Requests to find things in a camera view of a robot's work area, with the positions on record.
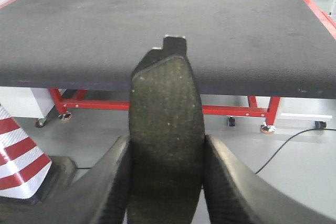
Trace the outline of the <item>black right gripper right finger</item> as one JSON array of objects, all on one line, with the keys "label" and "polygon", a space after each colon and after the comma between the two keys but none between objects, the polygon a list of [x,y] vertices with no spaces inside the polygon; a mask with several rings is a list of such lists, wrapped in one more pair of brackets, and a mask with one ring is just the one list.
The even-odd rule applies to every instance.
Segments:
[{"label": "black right gripper right finger", "polygon": [[204,162],[211,223],[335,223],[260,178],[213,135],[206,136]]}]

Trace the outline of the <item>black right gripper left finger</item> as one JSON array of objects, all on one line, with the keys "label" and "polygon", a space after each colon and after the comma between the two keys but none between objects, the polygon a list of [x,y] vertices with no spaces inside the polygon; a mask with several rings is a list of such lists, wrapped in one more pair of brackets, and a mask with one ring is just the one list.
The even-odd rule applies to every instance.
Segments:
[{"label": "black right gripper left finger", "polygon": [[5,223],[123,223],[130,180],[131,141],[122,136],[66,190]]}]

